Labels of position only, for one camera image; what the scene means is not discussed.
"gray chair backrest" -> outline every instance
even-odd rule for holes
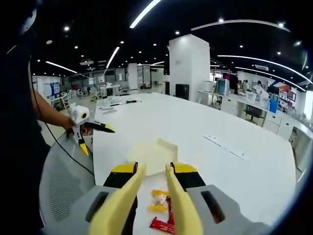
[[[60,145],[80,164],[93,172],[92,157],[80,150],[73,136],[65,133]],[[94,186],[94,177],[55,143],[46,158],[39,188],[40,213],[45,226],[53,226],[69,215],[72,204]]]

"floor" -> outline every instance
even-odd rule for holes
[[[165,93],[165,88],[164,88],[164,86],[156,86],[156,87],[152,87],[151,89],[146,89],[146,90],[130,91],[129,94],[142,94],[142,93],[150,93],[150,92]],[[75,102],[77,105],[82,105],[82,106],[87,107],[90,110],[91,117],[94,116],[94,110],[96,107],[96,102],[91,102],[90,96],[86,96],[82,99],[74,98],[74,99],[71,99],[69,102],[70,102],[70,104]],[[68,116],[67,110],[62,110],[60,112],[64,115]],[[251,116],[243,113],[241,118],[242,119],[251,119]],[[262,118],[253,118],[253,121],[255,121],[258,126],[261,126],[263,119]],[[46,125],[43,122],[39,121],[39,123],[42,127],[42,135],[43,135],[46,143],[49,144],[50,146],[53,145],[55,143],[55,140],[54,140],[53,136],[51,135],[51,133],[49,132],[48,128],[46,127]],[[48,127],[50,128],[52,134],[54,135],[54,137],[56,139],[58,139],[64,133],[64,129],[62,127],[53,126],[50,124],[48,124]],[[296,181],[298,181],[302,172],[299,171],[297,168],[295,169],[295,171],[296,171]]]

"office chair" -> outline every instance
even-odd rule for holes
[[[246,119],[249,122],[252,122],[255,125],[258,125],[257,122],[253,121],[253,117],[260,118],[262,116],[262,110],[256,107],[247,105],[246,106],[246,115],[251,115],[251,119]]]

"ceiling light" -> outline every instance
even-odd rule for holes
[[[295,44],[294,44],[294,46],[299,46],[299,45],[301,45],[301,41],[297,41],[297,42],[295,42]]]
[[[142,18],[145,17],[145,15],[148,14],[149,11],[151,11],[152,8],[154,8],[160,1],[162,0],[153,0],[140,14],[137,16],[137,18],[134,20],[130,28],[135,28],[136,25],[142,20]]]
[[[152,65],[159,65],[159,64],[163,64],[163,63],[164,63],[164,61],[161,61],[161,62],[154,63]]]
[[[76,71],[74,71],[74,70],[70,70],[70,69],[65,68],[65,67],[63,67],[63,66],[61,66],[61,65],[57,65],[57,64],[54,64],[54,63],[49,62],[49,61],[46,61],[46,63],[47,63],[47,64],[50,64],[50,65],[57,66],[57,67],[59,67],[59,68],[62,68],[62,69],[68,70],[68,71],[71,71],[71,72],[73,72],[73,73],[77,73],[77,72],[76,72]]]
[[[247,57],[247,56],[239,56],[239,55],[218,55],[218,57],[236,57],[236,58],[244,58],[244,59],[251,59],[251,60],[259,60],[259,61],[263,61],[263,62],[268,62],[268,63],[271,63],[271,64],[274,64],[274,65],[278,65],[280,67],[283,67],[285,69],[288,69],[296,74],[298,74],[299,76],[303,77],[304,79],[306,79],[308,82],[310,82],[311,84],[313,84],[313,82],[308,79],[306,76],[304,76],[303,74],[299,73],[298,71],[296,70],[293,70],[287,66],[284,66],[284,65],[281,65],[281,64],[278,64],[278,63],[275,63],[275,62],[272,62],[272,61],[268,61],[268,60],[262,60],[262,59],[258,59],[258,58],[253,58],[253,57]]]
[[[270,74],[270,73],[267,73],[267,72],[261,72],[261,71],[257,71],[257,70],[251,70],[251,69],[241,68],[241,67],[236,67],[236,68],[237,68],[237,69],[242,69],[242,70],[249,70],[249,71],[253,71],[253,72],[260,72],[260,73],[264,73],[264,74],[267,74],[267,75],[270,75],[270,76],[273,76],[273,77],[277,77],[277,78],[279,78],[279,79],[282,79],[283,81],[286,81],[286,82],[288,82],[288,83],[294,85],[295,87],[300,88],[301,90],[303,90],[303,91],[305,92],[305,89],[299,87],[298,85],[294,84],[293,82],[290,82],[290,81],[288,81],[288,80],[286,80],[286,79],[284,79],[284,78],[282,78],[282,77],[276,76],[276,75],[274,75],[274,74]]]

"black cable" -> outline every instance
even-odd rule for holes
[[[42,112],[41,112],[41,110],[40,110],[40,107],[39,107],[39,104],[38,104],[38,102],[37,102],[37,98],[36,98],[36,94],[35,94],[35,89],[34,89],[34,83],[33,83],[33,77],[31,77],[31,81],[32,81],[32,82],[31,82],[31,85],[32,85],[32,89],[33,89],[33,94],[34,94],[34,97],[35,97],[35,101],[36,101],[36,104],[37,104],[37,107],[38,107],[40,116],[43,117],[43,114],[42,114]],[[82,165],[82,164],[79,163],[77,160],[75,160],[75,159],[61,146],[61,144],[58,142],[58,140],[55,138],[55,136],[53,135],[52,131],[50,130],[48,124],[47,124],[45,121],[44,121],[44,123],[45,123],[45,125],[47,126],[47,128],[48,128],[50,134],[52,135],[52,137],[54,138],[54,140],[56,141],[56,143],[60,146],[60,148],[63,149],[64,152],[66,152],[66,154],[67,154],[72,160],[74,160],[78,165],[80,165],[82,168],[84,168],[86,171],[88,171],[91,175],[94,176],[94,174],[93,174],[88,168],[86,168],[84,165]]]

